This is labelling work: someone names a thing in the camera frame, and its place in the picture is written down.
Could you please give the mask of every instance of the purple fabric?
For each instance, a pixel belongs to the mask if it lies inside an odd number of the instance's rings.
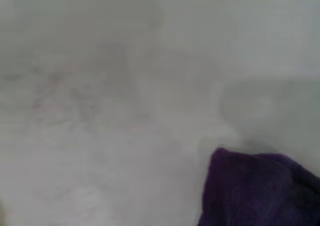
[[[198,226],[320,225],[320,179],[280,154],[211,157]]]

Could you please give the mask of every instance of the light gray surface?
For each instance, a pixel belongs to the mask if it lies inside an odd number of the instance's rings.
[[[219,138],[316,170],[319,21],[320,0],[0,0],[8,225],[193,226]]]

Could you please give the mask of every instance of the gray background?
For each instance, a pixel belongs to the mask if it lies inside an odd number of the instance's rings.
[[[7,224],[193,226],[222,142],[317,172],[319,52],[320,0],[0,0]]]

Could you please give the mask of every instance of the white wall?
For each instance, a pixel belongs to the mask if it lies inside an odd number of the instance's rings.
[[[319,1],[0,0],[8,225],[195,225],[204,137],[316,171]]]

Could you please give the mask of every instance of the white surface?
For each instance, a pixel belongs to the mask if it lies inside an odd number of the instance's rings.
[[[320,0],[0,0],[8,225],[195,225],[203,137],[316,169],[317,111],[278,122],[318,96],[319,22]]]

